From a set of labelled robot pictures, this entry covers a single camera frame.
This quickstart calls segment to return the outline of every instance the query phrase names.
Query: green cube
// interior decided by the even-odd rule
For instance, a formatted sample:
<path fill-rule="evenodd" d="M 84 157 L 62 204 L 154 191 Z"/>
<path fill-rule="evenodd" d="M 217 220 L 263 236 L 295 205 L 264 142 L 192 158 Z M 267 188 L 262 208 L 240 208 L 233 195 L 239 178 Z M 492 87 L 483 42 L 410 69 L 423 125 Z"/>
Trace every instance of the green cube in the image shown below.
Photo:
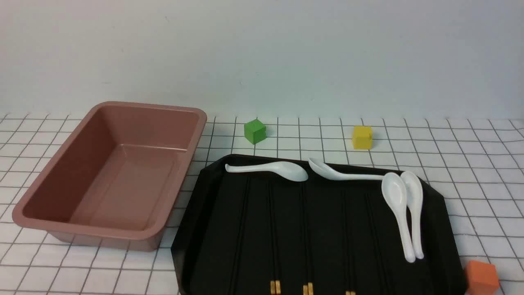
<path fill-rule="evenodd" d="M 266 139 L 266 126 L 258 119 L 247 122 L 244 124 L 244 137 L 252 144 L 259 143 Z"/>

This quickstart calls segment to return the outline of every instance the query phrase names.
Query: yellow cube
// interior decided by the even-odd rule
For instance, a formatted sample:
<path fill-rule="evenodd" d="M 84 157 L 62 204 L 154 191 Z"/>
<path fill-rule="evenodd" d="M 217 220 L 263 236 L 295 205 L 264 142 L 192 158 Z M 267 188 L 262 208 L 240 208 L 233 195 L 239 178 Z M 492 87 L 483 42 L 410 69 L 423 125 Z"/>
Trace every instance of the yellow cube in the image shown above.
<path fill-rule="evenodd" d="M 353 148 L 356 150 L 370 150 L 373 142 L 371 126 L 355 126 L 353 129 Z"/>

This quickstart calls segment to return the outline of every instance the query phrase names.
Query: orange cube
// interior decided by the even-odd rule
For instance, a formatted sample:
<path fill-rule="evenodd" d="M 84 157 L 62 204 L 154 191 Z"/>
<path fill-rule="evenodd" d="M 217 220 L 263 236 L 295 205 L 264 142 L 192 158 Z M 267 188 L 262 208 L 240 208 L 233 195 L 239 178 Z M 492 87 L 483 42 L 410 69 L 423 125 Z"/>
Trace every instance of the orange cube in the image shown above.
<path fill-rule="evenodd" d="M 470 295 L 493 295 L 499 288 L 494 265 L 471 260 L 466 265 L 467 292 Z"/>

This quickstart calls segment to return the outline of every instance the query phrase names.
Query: grid line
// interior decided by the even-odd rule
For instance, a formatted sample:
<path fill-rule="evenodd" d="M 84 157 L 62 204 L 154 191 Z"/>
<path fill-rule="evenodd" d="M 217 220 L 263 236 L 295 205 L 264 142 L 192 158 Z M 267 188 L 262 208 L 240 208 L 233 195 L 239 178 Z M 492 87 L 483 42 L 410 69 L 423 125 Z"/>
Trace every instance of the grid line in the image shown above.
<path fill-rule="evenodd" d="M 431 129 L 430 129 L 430 133 L 431 133 L 431 137 L 432 137 L 433 140 L 434 140 L 435 137 L 433 136 L 433 132 L 431 131 Z M 437 143 L 436 143 L 435 140 L 434 140 L 434 143 L 435 143 L 435 146 L 436 146 L 437 150 L 440 152 L 440 148 L 439 148 L 439 146 L 437 145 Z M 449 170 L 449 168 L 447 167 L 446 160 L 444 159 L 444 157 L 442 156 L 442 154 L 440 154 L 440 157 L 442 158 L 442 162 L 444 162 L 444 165 L 445 165 L 445 168 L 446 168 L 446 171 L 447 171 L 449 177 L 451 178 L 451 180 L 453 180 L 453 179 L 452 179 L 452 176 L 451 176 L 451 173 L 450 173 L 450 170 Z M 457 189 L 455 183 L 453 183 L 453 186 L 454 186 L 455 190 L 458 192 L 459 190 Z M 473 228 L 473 231 L 475 232 L 475 235 L 476 235 L 476 237 L 477 237 L 478 243 L 479 243 L 480 246 L 482 247 L 482 252 L 484 252 L 484 254 L 485 254 L 486 257 L 487 257 L 486 248 L 484 247 L 484 244 L 482 244 L 482 241 L 481 241 L 481 239 L 480 239 L 479 236 L 478 236 L 478 232 L 477 232 L 477 230 L 475 229 L 475 227 L 473 226 L 473 222 L 471 221 L 471 216 L 469 215 L 469 213 L 468 213 L 468 211 L 467 211 L 467 209 L 466 209 L 466 206 L 465 206 L 465 204 L 464 204 L 464 201 L 463 201 L 462 199 L 460 199 L 460 201 L 461 201 L 461 203 L 462 203 L 462 206 L 463 206 L 464 209 L 465 209 L 467 219 L 469 220 L 470 225 L 471 225 L 471 227 Z"/>
<path fill-rule="evenodd" d="M 12 230 L 11 234 L 14 237 L 12 240 L 3 240 L 0 242 L 0 246 L 7 249 L 2 256 L 0 257 L 0 268 L 3 267 L 27 267 L 24 271 L 20 272 L 20 281 L 16 281 L 17 286 L 12 286 L 12 288 L 5 288 L 0 283 L 0 291 L 14 291 L 14 292 L 54 292 L 54 293 L 82 293 L 82 294 L 93 294 L 93 295 L 115 295 L 117 293 L 123 292 L 120 290 L 119 283 L 122 285 L 129 278 L 122 277 L 122 271 L 142 271 L 143 278 L 144 278 L 144 285 L 140 286 L 141 288 L 145 287 L 143 294 L 148 294 L 150 289 L 150 284 L 153 282 L 153 278 L 155 278 L 154 272 L 162 272 L 166 276 L 171 276 L 174 278 L 174 270 L 172 269 L 172 266 L 167 267 L 164 269 L 163 266 L 159 265 L 158 269 L 155 266 L 157 262 L 159 262 L 159 259 L 163 259 L 164 256 L 161 256 L 162 251 L 169 251 L 170 245 L 168 245 L 168 242 L 164 241 L 162 239 L 162 244 L 160 247 L 155 251 L 154 254 L 149 254 L 149 259 L 147 260 L 147 263 L 151 263 L 150 265 L 128 265 L 125 261 L 127 259 L 131 259 L 129 251 L 129 244 L 127 245 L 126 249 L 124 250 L 118 250 L 118 258 L 116 261 L 114 261 L 113 264 L 98 264 L 98 259 L 101 259 L 102 254 L 102 245 L 99 245 L 94 252 L 93 257 L 89 257 L 90 260 L 85 260 L 84 263 L 75 265 L 74 256 L 72 255 L 72 249 L 78 249 L 74 248 L 73 243 L 60 243 L 56 242 L 54 240 L 49 239 L 51 235 L 47 233 L 39 233 L 39 239 L 34 238 L 33 236 L 29 236 L 29 239 L 27 239 L 28 233 L 23 231 L 23 229 L 17 227 L 14 225 L 13 221 L 10 220 L 7 216 L 10 212 L 10 209 L 13 205 L 16 205 L 18 203 L 19 197 L 21 193 L 23 192 L 22 189 L 26 189 L 28 186 L 28 179 L 29 177 L 33 177 L 34 173 L 36 173 L 37 165 L 40 163 L 40 161 L 47 161 L 50 159 L 48 155 L 48 150 L 56 149 L 60 146 L 60 144 L 53 144 L 55 139 L 59 134 L 67 133 L 66 129 L 64 128 L 65 124 L 68 124 L 68 126 L 71 126 L 72 124 L 69 124 L 68 122 L 71 121 L 79 121 L 78 119 L 72 119 L 69 115 L 65 119 L 49 119 L 48 115 L 42 116 L 42 118 L 35 119 L 40 120 L 38 128 L 36 128 L 36 123 L 34 121 L 29 121 L 29 123 L 25 123 L 26 120 L 33 120 L 30 119 L 29 115 L 21 115 L 20 119 L 13 119 L 13 118 L 7 118 L 8 114 L 5 114 L 3 117 L 0 117 L 0 124 L 2 124 L 2 127 L 5 127 L 5 130 L 7 132 L 12 132 L 12 134 L 3 134 L 3 139 L 0 141 L 0 152 L 2 149 L 7 145 L 7 147 L 4 149 L 4 151 L 14 151 L 13 152 L 4 152 L 0 153 L 0 182 L 5 179 L 7 173 L 9 172 L 26 172 L 28 175 L 20 175 L 21 178 L 17 180 L 16 182 L 13 181 L 7 181 L 2 182 L 0 184 L 0 189 L 5 189 L 6 191 L 9 191 L 8 197 L 2 198 L 0 195 L 1 201 L 0 205 L 2 205 L 5 210 L 0 212 L 0 226 L 8 226 L 10 230 Z M 502 259 L 512 259 L 512 263 L 518 263 L 520 269 L 519 272 L 524 271 L 524 265 L 522 264 L 524 262 L 524 257 L 522 256 L 522 252 L 518 245 L 512 244 L 512 241 L 514 240 L 523 240 L 524 241 L 524 231 L 520 228 L 506 228 L 504 226 L 507 226 L 508 224 L 517 224 L 521 223 L 524 219 L 523 210 L 524 210 L 524 195 L 521 194 L 521 191 L 524 190 L 524 178 L 520 178 L 520 176 L 516 177 L 515 175 L 512 175 L 512 173 L 519 173 L 524 176 L 524 170 L 522 169 L 522 166 L 519 165 L 519 162 L 521 159 L 524 159 L 522 156 L 524 155 L 524 147 L 521 147 L 521 145 L 524 146 L 524 134 L 522 134 L 522 131 L 524 131 L 523 128 L 517 128 L 515 126 L 516 123 L 513 121 L 506 121 L 503 123 L 495 122 L 491 120 L 486 120 L 485 123 L 482 125 L 479 125 L 483 128 L 475 128 L 474 127 L 474 121 L 469 120 L 463 120 L 463 122 L 467 121 L 466 125 L 461 125 L 461 128 L 454 128 L 453 126 L 455 122 L 443 119 L 441 122 L 443 122 L 445 125 L 440 124 L 438 127 L 432 127 L 429 124 L 428 120 L 422 120 L 421 122 L 425 122 L 426 126 L 421 127 L 423 124 L 414 123 L 412 124 L 411 121 L 408 121 L 406 119 L 401 119 L 398 122 L 391 122 L 389 120 L 381 119 L 381 121 L 376 121 L 377 123 L 371 125 L 376 129 L 374 130 L 374 145 L 371 150 L 353 150 L 351 146 L 351 134 L 348 134 L 348 131 L 346 127 L 354 127 L 356 125 L 354 124 L 354 121 L 351 122 L 345 121 L 345 118 L 334 118 L 331 120 L 330 118 L 326 119 L 326 123 L 329 124 L 323 124 L 324 119 L 321 118 L 315 118 L 314 120 L 318 119 L 318 124 L 302 124 L 302 123 L 316 123 L 316 121 L 313 120 L 300 120 L 300 118 L 293 118 L 294 122 L 284 122 L 284 120 L 276 118 L 275 122 L 271 122 L 271 124 L 266 124 L 269 127 L 275 127 L 276 128 L 276 134 L 270 134 L 268 136 L 269 138 L 276 139 L 276 147 L 270 147 L 265 146 L 265 148 L 258 147 L 258 146 L 241 146 L 239 145 L 236 147 L 235 141 L 239 140 L 242 136 L 236 136 L 236 129 L 239 128 L 237 126 L 239 124 L 239 117 L 231 116 L 229 118 L 226 118 L 226 120 L 223 120 L 223 118 L 217 118 L 213 117 L 211 120 L 211 116 L 209 118 L 209 121 L 207 122 L 207 128 L 209 131 L 209 128 L 211 129 L 210 135 L 204 135 L 202 138 L 205 138 L 206 140 L 209 139 L 209 144 L 205 147 L 199 147 L 199 150 L 201 152 L 201 156 L 197 159 L 193 159 L 191 164 L 196 164 L 195 167 L 204 167 L 208 164 L 210 164 L 210 160 L 215 160 L 219 154 L 226 154 L 226 153 L 233 153 L 235 149 L 239 149 L 239 153 L 246 152 L 250 154 L 255 154 L 256 150 L 262 151 L 268 151 L 267 153 L 274 154 L 276 152 L 277 157 L 282 156 L 283 151 L 294 151 L 298 153 L 299 159 L 302 159 L 303 152 L 314 152 L 319 153 L 322 152 L 322 156 L 324 161 L 329 162 L 329 160 L 336 161 L 343 161 L 343 156 L 340 154 L 340 152 L 345 153 L 345 159 L 347 160 L 347 163 L 349 165 L 352 164 L 352 162 L 355 162 L 355 159 L 351 159 L 353 156 L 360 157 L 367 155 L 369 156 L 369 160 L 365 160 L 366 162 L 363 163 L 370 163 L 366 165 L 358 165 L 358 166 L 364 166 L 364 167 L 384 167 L 394 170 L 399 170 L 401 167 L 402 169 L 410 170 L 412 168 L 413 171 L 420 170 L 419 175 L 423 175 L 425 177 L 425 181 L 429 183 L 430 185 L 434 186 L 438 191 L 441 191 L 441 189 L 444 189 L 441 191 L 444 200 L 446 202 L 446 206 L 448 206 L 448 212 L 450 218 L 453 219 L 452 221 L 452 227 L 453 227 L 453 235 L 455 239 L 462 241 L 461 244 L 457 242 L 457 248 L 459 249 L 459 252 L 461 253 L 460 257 L 462 259 L 474 259 L 475 257 L 480 257 L 482 259 L 486 259 L 489 262 L 494 261 L 495 263 L 498 263 L 499 258 Z M 42 127 L 44 122 L 48 121 L 60 121 L 61 125 L 57 129 L 57 131 L 41 131 L 40 128 Z M 364 119 L 360 119 L 359 121 L 362 125 L 365 125 Z M 36 131 L 26 131 L 24 128 L 21 128 L 21 126 L 24 124 L 24 126 L 31 126 L 32 128 L 35 128 Z M 279 132 L 279 129 L 281 126 L 294 126 L 298 128 L 298 133 L 296 134 L 286 134 L 286 135 L 296 135 L 296 136 L 280 136 L 282 133 Z M 320 133 L 317 133 L 316 130 L 314 133 L 308 132 L 306 130 L 308 127 L 316 127 L 320 129 Z M 341 129 L 341 135 L 342 138 L 337 137 L 337 133 L 332 133 L 331 131 L 334 131 L 334 128 L 324 128 L 323 127 L 337 127 L 336 129 Z M 31 143 L 32 139 L 37 134 L 42 133 L 54 133 L 53 139 L 50 143 L 44 144 L 44 143 Z M 8 143 L 10 139 L 13 136 L 21 136 L 26 141 L 27 138 L 31 137 L 31 139 L 28 141 L 28 143 L 20 144 L 20 146 L 14 146 L 12 144 L 14 143 Z M 221 147 L 213 147 L 212 148 L 212 142 L 213 139 L 221 140 L 224 139 L 223 137 L 227 136 L 232 138 L 231 146 L 221 146 Z M 294 139 L 293 142 L 298 139 L 298 146 L 284 146 L 283 144 L 279 144 L 279 139 Z M 318 145 L 319 147 L 316 147 L 314 145 L 307 145 L 308 149 L 305 148 L 305 145 L 302 145 L 302 139 L 315 139 L 315 144 L 318 145 L 318 140 L 320 140 L 321 144 Z M 327 145 L 324 144 L 325 140 L 342 140 L 344 147 L 340 145 L 340 147 L 336 147 L 334 145 Z M 427 149 L 425 146 L 428 145 L 435 145 L 435 148 L 433 149 Z M 478 146 L 477 149 L 470 148 L 471 146 Z M 40 154 L 41 150 L 44 150 L 44 152 L 40 156 L 35 156 L 35 154 L 27 153 L 27 156 L 24 154 L 26 149 L 34 149 L 35 151 L 38 151 L 37 153 Z M 326 157 L 326 152 L 339 152 L 339 153 L 333 153 L 333 156 Z M 412 159 L 412 162 L 406 162 L 402 161 L 400 158 L 400 155 L 402 157 L 407 157 L 408 159 Z M 497 159 L 497 156 L 503 156 L 502 158 L 505 160 L 505 162 L 501 161 L 501 158 Z M 434 158 L 437 157 L 442 160 L 442 163 L 440 163 L 440 160 L 438 162 L 428 162 L 428 158 Z M 450 162 L 450 159 L 462 159 L 460 162 L 453 163 Z M 14 166 L 16 161 L 18 159 L 36 159 L 37 164 L 34 167 L 27 166 L 24 168 L 21 165 Z M 476 159 L 486 159 L 486 164 L 491 165 L 489 169 L 491 169 L 490 173 L 493 174 L 492 178 L 483 178 L 480 179 L 477 174 L 474 172 L 474 168 L 477 168 Z M 36 160 L 27 160 L 27 163 L 32 163 Z M 454 178 L 454 174 L 451 174 L 452 169 L 454 168 L 463 168 L 468 169 L 468 171 L 471 172 L 472 176 L 470 178 Z M 439 175 L 438 177 L 435 176 L 434 171 L 440 171 L 442 170 L 442 173 L 446 173 L 447 177 L 442 178 Z M 191 172 L 187 173 L 187 176 L 190 177 L 197 177 L 199 174 L 198 171 L 191 170 Z M 465 188 L 468 187 L 477 187 L 478 186 L 478 195 L 472 195 L 471 193 L 473 191 L 465 190 Z M 502 187 L 507 191 L 505 194 L 497 194 L 496 192 L 490 192 L 488 193 L 487 189 L 493 189 L 496 187 Z M 191 187 L 184 187 L 181 192 L 184 192 L 185 194 L 190 194 L 192 192 L 193 188 Z M 478 201 L 486 202 L 485 205 L 486 210 L 482 211 L 475 207 L 466 207 L 468 204 L 472 204 Z M 185 210 L 186 205 L 181 204 L 177 205 L 176 212 L 173 212 L 172 214 L 183 214 Z M 473 220 L 476 222 L 478 219 L 485 218 L 487 221 L 493 223 L 493 225 L 498 226 L 499 230 L 497 231 L 480 231 L 480 228 L 476 228 L 475 224 L 473 223 Z M 460 226 L 467 226 L 467 230 L 461 228 Z M 168 225 L 166 227 L 169 229 L 169 231 L 176 231 L 178 229 L 178 224 L 174 225 Z M 504 244 L 508 244 L 507 250 L 504 251 L 493 251 L 493 244 L 485 244 L 486 241 L 490 240 L 496 240 L 496 241 L 504 241 Z M 478 245 L 477 250 L 470 250 L 468 247 L 475 247 L 474 245 L 470 245 L 468 243 L 474 243 L 475 245 Z M 34 245 L 29 246 L 31 249 L 30 256 L 27 256 L 26 260 L 20 260 L 20 259 L 12 259 L 13 253 L 17 252 L 10 252 L 13 247 L 18 247 L 18 245 Z M 57 258 L 56 260 L 56 266 L 36 266 L 33 265 L 34 262 L 42 255 L 42 251 L 44 248 L 42 246 L 45 245 L 45 248 L 53 248 L 53 247 L 62 247 L 63 248 L 63 257 Z M 137 257 L 137 253 L 133 252 L 132 258 L 135 259 Z M 52 281 L 49 286 L 46 285 L 46 290 L 24 290 L 21 286 L 27 286 L 29 279 L 32 279 L 33 275 L 28 275 L 30 269 L 32 267 L 37 268 L 43 268 L 43 269 L 58 269 L 57 272 L 54 274 L 54 277 L 52 278 Z M 71 292 L 71 291 L 51 291 L 57 290 L 58 287 L 54 287 L 56 284 L 61 284 L 60 280 L 58 280 L 58 275 L 60 270 L 63 272 L 67 272 L 74 269 L 82 269 L 81 271 L 82 275 L 85 275 L 85 277 L 81 278 L 81 281 L 78 283 L 81 283 L 81 286 L 79 286 L 79 289 Z M 89 276 L 92 274 L 91 270 L 113 270 L 114 275 L 116 278 L 112 277 L 111 279 L 114 280 L 114 285 L 112 286 L 111 292 L 97 292 L 96 289 L 91 289 L 91 281 L 88 281 Z M 505 284 L 512 284 L 512 283 L 523 283 L 524 280 L 516 280 L 515 277 L 501 277 L 501 281 L 505 282 Z M 100 289 L 100 291 L 110 291 L 111 289 L 107 287 L 106 290 Z M 511 295 L 508 293 L 507 290 L 502 290 L 503 294 Z"/>

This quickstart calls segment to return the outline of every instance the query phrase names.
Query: spoon handle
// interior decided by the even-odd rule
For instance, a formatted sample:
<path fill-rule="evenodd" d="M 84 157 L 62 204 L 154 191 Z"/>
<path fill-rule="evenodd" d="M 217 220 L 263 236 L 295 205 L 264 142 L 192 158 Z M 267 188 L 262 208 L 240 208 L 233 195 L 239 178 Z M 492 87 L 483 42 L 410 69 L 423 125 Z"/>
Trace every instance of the spoon handle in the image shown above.
<path fill-rule="evenodd" d="M 398 229 L 400 231 L 400 240 L 402 241 L 402 248 L 404 249 L 404 257 L 409 263 L 415 261 L 415 253 L 413 252 L 413 245 L 411 244 L 411 237 L 409 236 L 408 221 L 406 220 L 406 214 L 404 217 L 396 216 Z"/>
<path fill-rule="evenodd" d="M 373 174 L 343 174 L 341 173 L 342 180 L 382 180 L 384 179 L 383 175 L 373 175 Z"/>
<path fill-rule="evenodd" d="M 418 259 L 424 258 L 424 253 L 422 252 L 422 242 L 420 238 L 420 212 L 418 214 L 411 214 L 411 235 L 415 256 Z"/>
<path fill-rule="evenodd" d="M 229 166 L 225 165 L 226 171 L 229 173 L 244 173 L 244 172 L 259 172 L 259 171 L 273 171 L 274 165 L 272 163 L 250 166 Z"/>

